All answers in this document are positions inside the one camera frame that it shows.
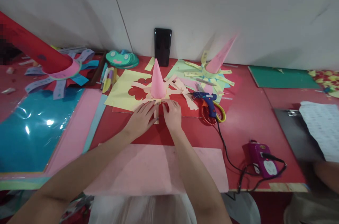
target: pink electric device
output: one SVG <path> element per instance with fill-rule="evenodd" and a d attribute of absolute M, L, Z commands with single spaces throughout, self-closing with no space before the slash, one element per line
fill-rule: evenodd
<path fill-rule="evenodd" d="M 261 174 L 263 178 L 271 178 L 279 172 L 274 161 L 262 156 L 263 153 L 271 154 L 267 145 L 250 140 L 248 148 L 257 174 Z"/>

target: cable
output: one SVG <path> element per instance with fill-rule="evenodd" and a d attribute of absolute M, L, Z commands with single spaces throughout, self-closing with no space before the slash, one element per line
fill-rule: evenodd
<path fill-rule="evenodd" d="M 235 165 L 233 165 L 233 163 L 230 161 L 230 159 L 229 159 L 229 157 L 228 157 L 227 148 L 226 148 L 226 143 L 225 143 L 224 138 L 222 137 L 221 130 L 220 130 L 220 126 L 219 126 L 219 122 L 218 122 L 217 119 L 216 119 L 216 123 L 218 124 L 219 135 L 220 135 L 221 140 L 222 140 L 222 143 L 223 143 L 223 145 L 224 145 L 225 153 L 226 153 L 226 158 L 227 158 L 228 162 L 231 164 L 232 167 L 234 167 L 234 168 L 237 169 L 238 171 L 241 171 L 241 175 L 240 175 L 240 178 L 239 178 L 239 185 L 238 185 L 238 190 L 237 190 L 237 192 L 234 192 L 234 193 L 233 193 L 233 197 L 232 197 L 231 195 L 225 193 L 226 196 L 230 197 L 231 199 L 233 199 L 233 200 L 235 201 L 235 200 L 236 200 L 236 194 L 240 194 L 240 192 L 241 192 L 241 187 L 242 187 L 242 182 L 243 182 L 244 175 L 245 175 L 245 174 L 248 174 L 248 175 L 251 175 L 251 176 L 260 176 L 260 174 L 252 174 L 252 173 L 246 172 L 246 170 L 247 170 L 247 168 L 248 168 L 249 166 L 253 166 L 253 165 L 254 165 L 253 163 L 248 164 L 247 166 L 245 166 L 243 170 L 241 170 L 241 169 L 237 168 Z M 252 189 L 252 190 L 247 190 L 246 192 L 254 192 L 254 191 L 259 187 L 259 185 L 260 185 L 263 181 L 268 181 L 268 180 L 272 180 L 272 179 L 275 179 L 275 178 L 279 177 L 279 176 L 286 170 L 286 168 L 287 168 L 287 164 L 286 164 L 282 159 L 279 159 L 279 158 L 277 158 L 277 157 L 275 157 L 275 156 L 273 156 L 273 155 L 271 155 L 271 154 L 269 154 L 269 153 L 262 153 L 262 156 L 263 156 L 264 158 L 266 158 L 266 159 L 270 159 L 270 160 L 274 160 L 274 161 L 277 161 L 277 162 L 281 162 L 281 163 L 284 164 L 284 167 L 283 167 L 276 175 L 273 175 L 273 176 L 271 176 L 271 177 L 269 177 L 269 178 L 263 178 L 263 179 L 259 180 L 259 181 L 257 182 L 257 184 L 254 186 L 254 189 Z"/>

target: smartphone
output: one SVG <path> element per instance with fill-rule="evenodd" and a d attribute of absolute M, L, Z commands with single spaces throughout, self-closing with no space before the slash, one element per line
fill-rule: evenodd
<path fill-rule="evenodd" d="M 158 60 L 160 67 L 168 67 L 170 61 L 172 30 L 154 29 L 154 57 Z"/>

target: person's arm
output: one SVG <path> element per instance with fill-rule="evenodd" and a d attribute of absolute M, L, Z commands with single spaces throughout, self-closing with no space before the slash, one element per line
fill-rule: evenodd
<path fill-rule="evenodd" d="M 87 188 L 121 150 L 154 124 L 156 118 L 149 120 L 155 108 L 154 102 L 138 107 L 120 133 L 56 173 L 23 205 L 8 224 L 59 223 L 70 201 Z"/>
<path fill-rule="evenodd" d="M 181 127 L 181 107 L 173 100 L 163 104 L 166 125 L 176 147 L 180 175 L 198 223 L 232 223 L 220 192 Z"/>

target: green cutting mat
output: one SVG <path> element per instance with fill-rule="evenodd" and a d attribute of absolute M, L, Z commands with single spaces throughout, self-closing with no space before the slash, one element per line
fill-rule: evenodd
<path fill-rule="evenodd" d="M 306 70 L 248 66 L 258 87 L 320 89 Z"/>

